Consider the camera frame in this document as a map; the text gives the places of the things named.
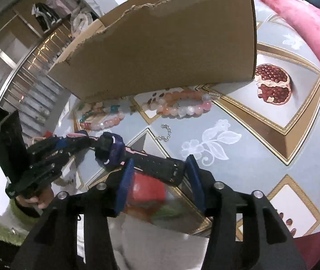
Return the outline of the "person left hand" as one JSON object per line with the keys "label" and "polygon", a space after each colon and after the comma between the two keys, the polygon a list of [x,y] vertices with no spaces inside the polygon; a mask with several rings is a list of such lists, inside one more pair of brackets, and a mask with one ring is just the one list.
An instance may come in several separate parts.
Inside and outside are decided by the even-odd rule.
{"label": "person left hand", "polygon": [[22,207],[33,207],[37,206],[39,209],[45,209],[54,199],[54,193],[51,186],[47,186],[41,192],[37,193],[29,199],[25,199],[23,196],[19,195],[15,200]]}

